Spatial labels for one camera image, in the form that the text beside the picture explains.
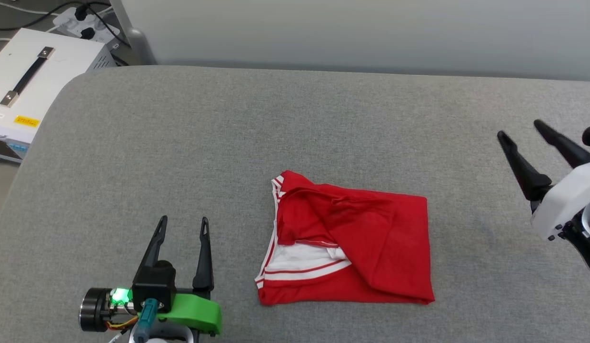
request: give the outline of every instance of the folded red shirt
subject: folded red shirt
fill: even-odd
[[[434,301],[426,198],[271,181],[276,217],[255,278],[264,305],[301,301]]]

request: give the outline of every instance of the green led light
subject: green led light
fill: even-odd
[[[132,299],[132,291],[127,288],[116,288],[112,297],[110,297],[110,303],[113,305],[123,305],[130,302]]]

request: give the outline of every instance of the blue connector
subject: blue connector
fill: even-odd
[[[149,298],[145,300],[138,324],[134,327],[132,335],[136,343],[146,343],[151,335],[151,326],[155,321],[157,310],[159,309],[159,302],[156,299]]]

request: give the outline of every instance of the white equipment box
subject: white equipment box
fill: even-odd
[[[70,80],[115,66],[103,43],[18,31],[0,52],[0,159],[22,162],[49,106]]]

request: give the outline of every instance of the power strip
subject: power strip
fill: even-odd
[[[119,47],[117,39],[95,15],[88,14],[84,20],[79,21],[75,17],[76,10],[76,7],[71,7],[53,19],[53,24],[57,26],[58,31],[67,36],[81,38],[81,32],[84,29],[91,28],[94,30],[94,37],[90,38],[90,40],[104,43],[109,50]],[[109,25],[109,27],[116,35],[121,32],[112,25]]]

